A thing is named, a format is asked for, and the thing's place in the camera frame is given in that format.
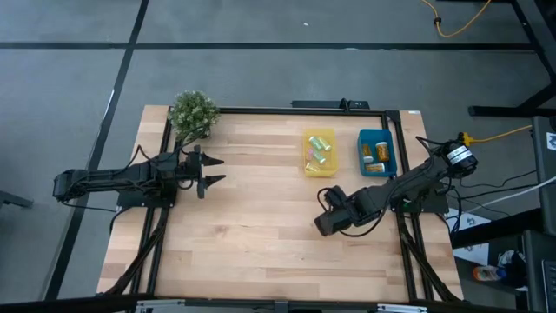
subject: yellow tray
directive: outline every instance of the yellow tray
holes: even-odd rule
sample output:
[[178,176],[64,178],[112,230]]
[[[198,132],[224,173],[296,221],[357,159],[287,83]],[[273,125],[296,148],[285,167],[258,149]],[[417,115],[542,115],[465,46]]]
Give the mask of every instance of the yellow tray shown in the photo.
[[[326,140],[328,144],[332,146],[332,149],[325,151],[324,149],[318,150],[327,160],[324,164],[319,164],[314,157],[311,161],[307,160],[307,154],[309,149],[316,150],[313,145],[309,142],[311,136],[321,137]],[[325,177],[332,176],[338,170],[338,156],[336,154],[336,137],[334,135],[334,129],[310,129],[303,131],[303,170],[305,170],[305,176],[308,177]],[[316,166],[318,171],[307,170],[307,163],[311,163]]]

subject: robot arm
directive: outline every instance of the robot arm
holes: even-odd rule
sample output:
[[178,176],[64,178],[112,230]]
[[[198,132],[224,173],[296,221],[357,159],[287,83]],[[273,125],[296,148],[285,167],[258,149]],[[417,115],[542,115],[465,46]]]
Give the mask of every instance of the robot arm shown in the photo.
[[149,199],[175,197],[179,182],[196,181],[197,195],[204,198],[205,189],[225,176],[203,177],[202,165],[221,163],[224,162],[201,153],[201,147],[196,145],[181,163],[178,153],[162,153],[123,169],[66,170],[54,179],[52,196],[59,202],[68,202],[89,192],[118,191],[121,195],[142,198],[136,200],[140,204],[148,203]]
[[461,140],[443,143],[429,153],[423,164],[381,186],[365,187],[351,196],[346,196],[339,186],[331,188],[324,198],[332,209],[314,220],[320,233],[330,236],[351,225],[362,226],[378,218],[390,203],[425,196],[442,178],[462,178],[477,166],[477,160]]

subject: blue tray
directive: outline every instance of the blue tray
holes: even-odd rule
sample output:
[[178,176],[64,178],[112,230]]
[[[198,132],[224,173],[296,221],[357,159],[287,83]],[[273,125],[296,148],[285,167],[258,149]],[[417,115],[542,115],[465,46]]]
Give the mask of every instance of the blue tray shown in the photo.
[[[365,164],[363,163],[363,151],[361,146],[364,143],[368,144],[373,154],[373,163],[379,163],[375,145],[380,142],[388,143],[390,161],[384,163],[385,171],[383,173],[366,171]],[[359,132],[359,137],[357,138],[357,150],[359,151],[359,168],[363,176],[389,177],[396,175],[398,172],[396,155],[394,153],[394,144],[392,143],[392,133],[390,130],[361,130]]]

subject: green leaves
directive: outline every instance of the green leaves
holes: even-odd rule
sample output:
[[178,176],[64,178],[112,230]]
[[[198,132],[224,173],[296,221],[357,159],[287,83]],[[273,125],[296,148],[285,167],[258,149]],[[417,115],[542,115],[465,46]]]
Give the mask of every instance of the green leaves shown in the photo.
[[174,109],[169,113],[169,121],[178,139],[198,136],[204,129],[210,133],[210,125],[218,122],[220,111],[213,101],[200,91],[184,91],[176,96]]

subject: wooden table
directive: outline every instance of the wooden table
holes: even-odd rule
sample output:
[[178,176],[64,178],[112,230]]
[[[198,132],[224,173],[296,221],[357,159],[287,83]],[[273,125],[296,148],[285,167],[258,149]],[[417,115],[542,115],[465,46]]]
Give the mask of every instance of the wooden table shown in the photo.
[[[140,144],[150,156],[159,152],[168,109],[144,109],[136,146]],[[424,126],[419,111],[401,111],[400,116],[413,168],[427,158],[414,140],[425,136]],[[340,169],[334,177],[308,178],[302,168],[301,134],[306,128],[322,127],[334,128]],[[322,213],[315,197],[320,188],[338,184],[350,194],[386,182],[359,172],[355,142],[364,128],[381,129],[381,120],[223,114],[211,138],[198,143],[209,156],[226,162],[205,168],[204,173],[227,177],[211,186],[204,200],[197,199],[195,188],[178,193],[169,214],[155,295],[407,301],[393,213],[388,212],[370,235],[361,238],[322,237],[313,223]],[[395,141],[394,127],[389,129]],[[145,212],[145,208],[134,208],[116,219],[98,291],[111,287],[135,257]],[[421,215],[420,222],[428,261],[449,289],[462,297],[446,225],[433,214]],[[360,233],[367,227],[347,231]],[[149,268],[148,259],[140,292],[146,290]],[[423,297],[418,268],[414,261],[418,295]]]

